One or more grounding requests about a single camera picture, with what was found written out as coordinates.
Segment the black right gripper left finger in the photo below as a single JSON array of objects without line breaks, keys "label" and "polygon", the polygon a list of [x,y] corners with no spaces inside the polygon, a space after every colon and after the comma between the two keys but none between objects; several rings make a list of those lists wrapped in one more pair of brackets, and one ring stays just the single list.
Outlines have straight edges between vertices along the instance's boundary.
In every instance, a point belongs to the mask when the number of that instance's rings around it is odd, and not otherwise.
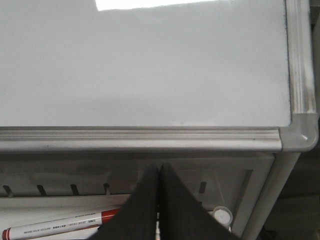
[{"label": "black right gripper left finger", "polygon": [[154,240],[158,210],[159,170],[146,168],[118,213],[90,237],[91,240]]}]

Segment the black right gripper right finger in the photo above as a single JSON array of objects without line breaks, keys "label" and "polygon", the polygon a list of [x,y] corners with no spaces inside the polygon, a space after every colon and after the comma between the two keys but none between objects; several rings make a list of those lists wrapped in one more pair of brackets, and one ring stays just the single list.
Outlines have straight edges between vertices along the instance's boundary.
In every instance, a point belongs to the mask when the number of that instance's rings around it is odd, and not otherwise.
[{"label": "black right gripper right finger", "polygon": [[198,203],[169,163],[161,166],[159,179],[159,230],[162,240],[239,239]]}]

